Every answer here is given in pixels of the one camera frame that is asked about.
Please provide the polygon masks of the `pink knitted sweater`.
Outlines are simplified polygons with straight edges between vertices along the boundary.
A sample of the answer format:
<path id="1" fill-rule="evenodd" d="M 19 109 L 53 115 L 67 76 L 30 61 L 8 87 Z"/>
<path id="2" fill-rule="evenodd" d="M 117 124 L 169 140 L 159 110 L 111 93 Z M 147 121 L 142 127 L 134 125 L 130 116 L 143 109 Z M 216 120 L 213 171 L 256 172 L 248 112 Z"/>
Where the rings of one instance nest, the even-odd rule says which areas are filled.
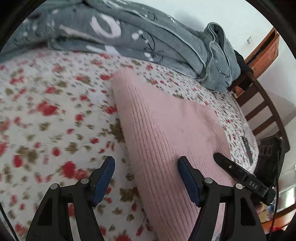
<path id="1" fill-rule="evenodd" d="M 177 168 L 185 156 L 205 177 L 232 186 L 234 179 L 214 161 L 230 156 L 214 111 L 179 99 L 121 69 L 112 79 L 115 104 L 130 165 L 145 213 L 159 240 L 187 240 L 199 209 L 191 202 Z"/>

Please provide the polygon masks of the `black garment on footboard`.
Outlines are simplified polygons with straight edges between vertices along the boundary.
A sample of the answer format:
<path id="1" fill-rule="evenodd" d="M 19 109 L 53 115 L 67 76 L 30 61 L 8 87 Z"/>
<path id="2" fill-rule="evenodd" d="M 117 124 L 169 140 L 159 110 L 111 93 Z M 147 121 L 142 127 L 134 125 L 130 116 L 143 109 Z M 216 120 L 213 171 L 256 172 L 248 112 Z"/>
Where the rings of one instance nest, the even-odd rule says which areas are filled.
<path id="1" fill-rule="evenodd" d="M 253 73 L 252 68 L 250 66 L 248 66 L 246 64 L 246 62 L 244 61 L 243 56 L 240 55 L 236 50 L 234 50 L 234 53 L 235 53 L 236 60 L 237 60 L 237 63 L 239 65 L 241 74 L 244 74 L 244 73 L 247 73 L 247 72 Z"/>

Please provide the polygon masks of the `floral bed sheet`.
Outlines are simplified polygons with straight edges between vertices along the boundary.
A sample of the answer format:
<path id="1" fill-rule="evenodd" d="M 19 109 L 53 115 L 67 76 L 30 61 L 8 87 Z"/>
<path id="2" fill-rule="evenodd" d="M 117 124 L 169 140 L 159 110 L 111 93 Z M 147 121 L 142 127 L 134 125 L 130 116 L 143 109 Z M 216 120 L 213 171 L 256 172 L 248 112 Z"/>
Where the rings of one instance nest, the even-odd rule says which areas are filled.
<path id="1" fill-rule="evenodd" d="M 140 201 L 112 94 L 113 74 L 133 70 L 168 94 L 208 106 L 231 159 L 253 172 L 258 145 L 234 98 L 164 66 L 104 53 L 34 49 L 1 64 L 1 204 L 19 240 L 52 183 L 75 184 L 113 156 L 116 168 L 95 216 L 106 240 L 156 240 Z"/>

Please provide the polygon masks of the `brown wooden door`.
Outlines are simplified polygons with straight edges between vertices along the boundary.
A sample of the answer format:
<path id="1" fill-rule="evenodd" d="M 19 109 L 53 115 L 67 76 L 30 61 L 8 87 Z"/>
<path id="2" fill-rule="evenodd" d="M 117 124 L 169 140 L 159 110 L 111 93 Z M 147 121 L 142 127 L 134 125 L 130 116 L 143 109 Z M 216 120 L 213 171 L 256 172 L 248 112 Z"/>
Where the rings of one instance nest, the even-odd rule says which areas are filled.
<path id="1" fill-rule="evenodd" d="M 278 57 L 280 35 L 272 28 L 261 43 L 245 59 L 245 63 L 252 69 L 255 78 L 261 76 Z"/>

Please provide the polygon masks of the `grey printed quilt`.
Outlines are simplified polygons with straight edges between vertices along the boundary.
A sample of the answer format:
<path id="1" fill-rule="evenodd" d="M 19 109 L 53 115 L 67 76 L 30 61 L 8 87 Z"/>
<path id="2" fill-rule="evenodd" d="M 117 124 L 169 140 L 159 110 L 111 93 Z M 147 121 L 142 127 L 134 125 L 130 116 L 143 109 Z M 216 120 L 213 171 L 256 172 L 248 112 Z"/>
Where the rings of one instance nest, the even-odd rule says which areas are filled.
<path id="1" fill-rule="evenodd" d="M 54 50 L 157 63 L 218 92 L 225 92 L 241 73 L 219 24 L 209 23 L 199 32 L 158 9 L 131 1 L 46 1 L 11 35 L 1 61 L 40 43 Z"/>

